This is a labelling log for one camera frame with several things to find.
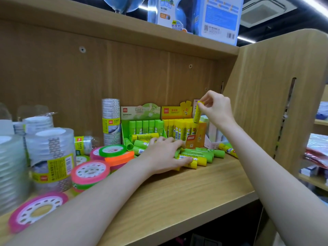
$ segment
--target person's left hand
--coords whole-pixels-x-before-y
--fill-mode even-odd
[[[175,159],[174,154],[180,147],[185,148],[186,145],[182,140],[175,141],[173,137],[152,138],[148,148],[138,156],[138,160],[142,164],[147,165],[150,174],[160,174],[168,170],[187,165],[193,161],[192,157]]]

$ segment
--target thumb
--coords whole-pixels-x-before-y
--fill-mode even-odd
[[[209,108],[205,107],[205,105],[200,103],[200,102],[197,105],[198,105],[198,108],[200,109],[200,111],[202,113],[204,113],[205,115],[207,115],[207,112],[208,112]]]
[[[180,159],[175,159],[176,160],[176,163],[177,163],[177,166],[178,167],[182,167],[184,165],[187,165],[189,163],[191,163],[194,159],[192,157],[183,157],[183,158],[180,158]]]

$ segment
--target forearm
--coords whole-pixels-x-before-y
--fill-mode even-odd
[[[7,245],[43,246],[45,241],[48,246],[96,245],[116,213],[150,176],[144,166],[137,159],[130,161],[16,235]]]
[[[326,245],[327,207],[274,161],[240,126],[221,128],[287,245]]]

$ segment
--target hand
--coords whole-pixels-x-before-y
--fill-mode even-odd
[[[147,164],[151,174],[160,174],[193,161],[192,157],[174,158],[176,150],[180,147],[186,147],[182,140],[175,141],[172,137],[166,139],[163,136],[152,138],[148,148],[137,159],[142,164]]]
[[[230,99],[214,91],[208,91],[198,103],[202,113],[207,115],[211,123],[218,129],[223,129],[226,125],[236,123],[231,110]]]

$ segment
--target person's right arm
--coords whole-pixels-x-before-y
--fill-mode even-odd
[[[202,113],[227,137],[286,245],[328,245],[328,207],[236,123],[230,99],[208,91]]]

